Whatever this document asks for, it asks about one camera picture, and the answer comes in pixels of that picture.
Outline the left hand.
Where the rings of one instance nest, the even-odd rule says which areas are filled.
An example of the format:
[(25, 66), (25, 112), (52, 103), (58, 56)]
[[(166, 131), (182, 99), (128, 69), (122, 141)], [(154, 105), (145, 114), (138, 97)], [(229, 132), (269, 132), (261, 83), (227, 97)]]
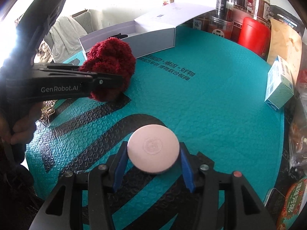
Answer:
[(13, 134), (3, 113), (1, 113), (1, 139), (11, 145), (28, 144), (36, 131), (36, 121), (42, 115), (43, 103), (35, 103), (27, 115), (17, 121), (12, 128)]

